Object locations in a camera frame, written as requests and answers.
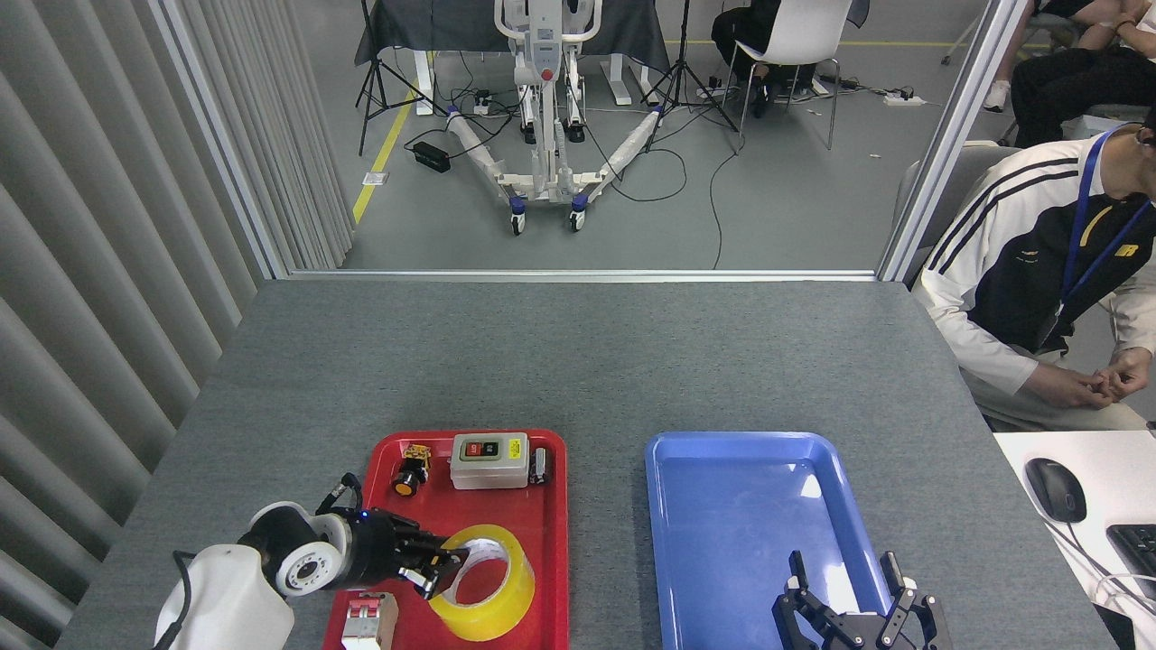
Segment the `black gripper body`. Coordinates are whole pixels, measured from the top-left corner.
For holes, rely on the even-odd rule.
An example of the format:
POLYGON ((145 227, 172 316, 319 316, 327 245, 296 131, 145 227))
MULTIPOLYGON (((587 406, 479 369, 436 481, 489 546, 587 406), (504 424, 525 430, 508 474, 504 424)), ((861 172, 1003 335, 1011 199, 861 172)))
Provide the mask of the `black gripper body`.
POLYGON ((402 571, 417 571, 422 555, 413 542, 420 533, 416 520, 381 509, 351 515, 348 588, 376 588, 384 579, 401 579, 402 571))
POLYGON ((901 633, 904 616, 891 620, 876 613, 843 613, 818 618, 815 630, 823 638, 822 649, 914 649, 901 633))

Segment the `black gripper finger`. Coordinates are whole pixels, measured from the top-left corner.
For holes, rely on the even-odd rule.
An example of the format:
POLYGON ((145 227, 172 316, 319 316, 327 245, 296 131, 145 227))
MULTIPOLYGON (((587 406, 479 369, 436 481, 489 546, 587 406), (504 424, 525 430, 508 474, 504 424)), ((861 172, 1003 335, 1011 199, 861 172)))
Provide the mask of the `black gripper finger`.
POLYGON ((429 601, 451 588, 458 573, 464 568, 465 556, 433 556, 416 567, 397 569, 397 577, 410 581, 415 592, 429 601))
POLYGON ((461 542, 449 542, 447 535, 437 535, 422 529, 417 522, 397 522, 397 554, 403 566, 440 566, 464 563, 470 551, 461 542))
POLYGON ((879 649, 916 649, 903 634, 904 625, 914 616, 922 630, 922 649, 954 649, 942 601, 918 589, 914 579, 901 573, 899 560, 891 551, 880 556, 881 571, 892 596, 891 608, 879 631, 879 649))
POLYGON ((801 551, 791 552, 788 567, 791 576, 772 608, 781 645, 784 649, 830 649, 835 634, 842 630, 836 621, 838 614, 810 591, 801 551), (822 645, 801 631, 796 616, 802 616, 817 631, 822 645))

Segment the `person's right hand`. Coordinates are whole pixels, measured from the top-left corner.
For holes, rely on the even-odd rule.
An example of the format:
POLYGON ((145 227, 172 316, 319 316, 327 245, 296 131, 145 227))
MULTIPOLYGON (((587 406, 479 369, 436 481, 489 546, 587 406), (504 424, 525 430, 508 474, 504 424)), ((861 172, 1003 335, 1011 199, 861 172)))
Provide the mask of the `person's right hand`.
POLYGON ((1103 409, 1119 400, 1103 371, 1079 374, 1069 367, 1043 361, 1029 374, 1023 387, 1057 408, 1103 409))

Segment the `person's left hand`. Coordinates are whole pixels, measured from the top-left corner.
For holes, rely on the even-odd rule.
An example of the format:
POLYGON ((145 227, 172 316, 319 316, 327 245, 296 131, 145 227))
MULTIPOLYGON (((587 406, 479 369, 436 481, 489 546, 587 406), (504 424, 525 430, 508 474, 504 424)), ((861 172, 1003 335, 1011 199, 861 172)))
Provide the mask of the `person's left hand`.
POLYGON ((1095 394, 1122 402, 1149 384, 1153 353, 1143 347, 1116 350, 1109 365, 1094 372, 1095 394))

